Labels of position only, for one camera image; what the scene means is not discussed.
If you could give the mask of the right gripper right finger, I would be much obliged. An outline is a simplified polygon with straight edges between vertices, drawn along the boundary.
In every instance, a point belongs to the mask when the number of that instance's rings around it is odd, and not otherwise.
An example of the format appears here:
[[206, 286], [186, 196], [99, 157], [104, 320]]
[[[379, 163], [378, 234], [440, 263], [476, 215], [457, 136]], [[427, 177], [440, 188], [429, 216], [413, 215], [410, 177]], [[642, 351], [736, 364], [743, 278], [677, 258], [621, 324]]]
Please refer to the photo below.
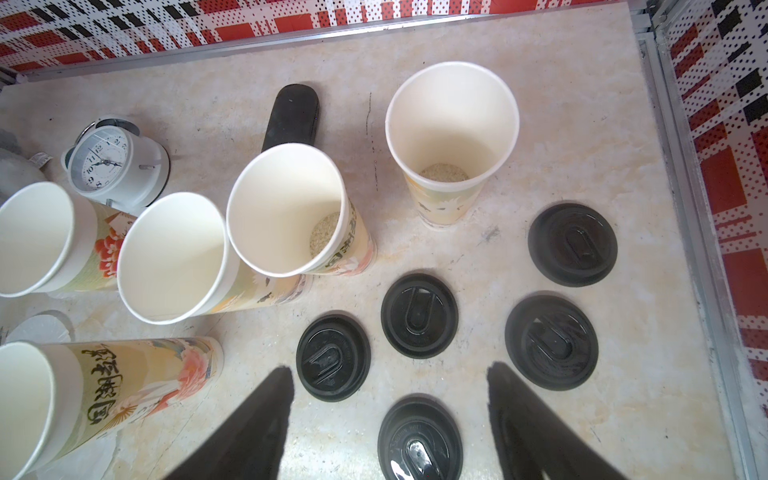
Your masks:
[[501, 362], [487, 370], [489, 421], [505, 479], [622, 479]]

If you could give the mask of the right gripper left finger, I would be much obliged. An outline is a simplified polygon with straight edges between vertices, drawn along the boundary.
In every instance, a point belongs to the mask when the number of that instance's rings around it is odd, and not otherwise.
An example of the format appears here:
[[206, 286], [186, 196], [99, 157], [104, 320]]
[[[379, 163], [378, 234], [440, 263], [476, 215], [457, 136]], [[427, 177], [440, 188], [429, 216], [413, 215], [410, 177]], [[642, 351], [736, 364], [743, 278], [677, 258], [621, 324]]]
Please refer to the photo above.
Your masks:
[[169, 479], [275, 479], [284, 453], [294, 384], [274, 369]]

